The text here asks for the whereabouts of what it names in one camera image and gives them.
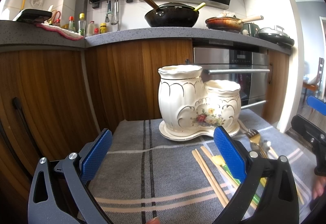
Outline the person's right hand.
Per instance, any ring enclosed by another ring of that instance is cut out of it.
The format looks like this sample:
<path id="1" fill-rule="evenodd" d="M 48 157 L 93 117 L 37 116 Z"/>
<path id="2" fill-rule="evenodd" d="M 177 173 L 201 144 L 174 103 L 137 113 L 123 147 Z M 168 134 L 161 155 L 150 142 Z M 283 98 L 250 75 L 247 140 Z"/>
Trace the person's right hand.
<path id="1" fill-rule="evenodd" d="M 326 177 L 325 176 L 316 176 L 313 191 L 312 191 L 313 199 L 316 199 L 323 195 L 325 185 L 326 185 Z"/>

